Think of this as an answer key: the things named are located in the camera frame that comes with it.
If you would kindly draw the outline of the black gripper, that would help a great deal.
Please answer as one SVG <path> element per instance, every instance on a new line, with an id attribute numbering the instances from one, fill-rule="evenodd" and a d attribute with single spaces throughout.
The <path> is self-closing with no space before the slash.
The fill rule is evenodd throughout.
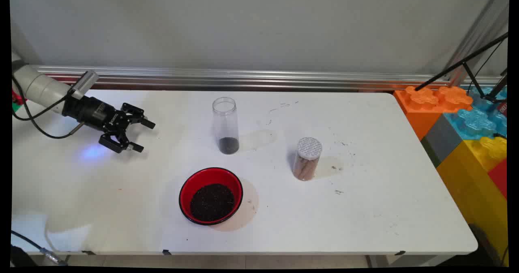
<path id="1" fill-rule="evenodd" d="M 124 121 L 130 125 L 141 124 L 149 129 L 154 129 L 156 126 L 154 122 L 148 120 L 141 108 L 123 103 L 121 111 L 124 113 Z M 104 132 L 99 139 L 100 145 L 115 153 L 122 153 L 124 150 L 142 153 L 143 146 L 130 142 L 126 133 L 120 132 L 122 130 L 119 124 L 120 117 L 121 113 L 115 107 L 94 97 L 84 96 L 77 104 L 77 122 Z"/>

